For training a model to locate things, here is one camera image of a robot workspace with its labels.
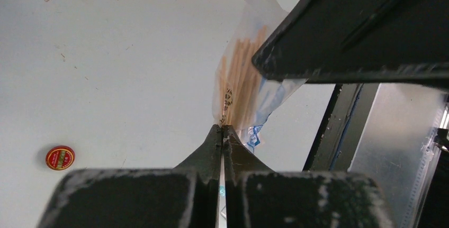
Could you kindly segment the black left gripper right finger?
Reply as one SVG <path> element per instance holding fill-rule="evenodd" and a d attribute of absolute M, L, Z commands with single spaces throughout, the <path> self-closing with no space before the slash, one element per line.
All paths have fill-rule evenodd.
<path fill-rule="evenodd" d="M 377 184 L 351 172 L 275 172 L 222 128 L 227 227 L 392 227 Z"/>

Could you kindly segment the cotton swabs bag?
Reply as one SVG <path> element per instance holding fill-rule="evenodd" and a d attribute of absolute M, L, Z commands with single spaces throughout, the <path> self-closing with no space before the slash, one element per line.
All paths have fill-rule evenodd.
<path fill-rule="evenodd" d="M 287 16 L 277 0 L 245 0 L 233 37 L 215 72 L 212 115 L 219 126 L 232 126 L 242 144 L 254 152 L 268 117 L 306 80 L 264 78 L 252 57 Z"/>

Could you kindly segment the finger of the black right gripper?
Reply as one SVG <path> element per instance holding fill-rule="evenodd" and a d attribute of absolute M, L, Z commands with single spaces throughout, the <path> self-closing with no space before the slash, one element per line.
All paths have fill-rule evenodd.
<path fill-rule="evenodd" d="M 448 87 L 448 0 L 299 0 L 252 58 L 269 80 Z"/>

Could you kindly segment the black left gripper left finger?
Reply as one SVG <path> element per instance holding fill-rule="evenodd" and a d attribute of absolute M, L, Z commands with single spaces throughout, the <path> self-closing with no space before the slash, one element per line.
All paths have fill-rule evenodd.
<path fill-rule="evenodd" d="M 217 227 L 222 130 L 174 168 L 78 169 L 56 186 L 38 227 Z"/>

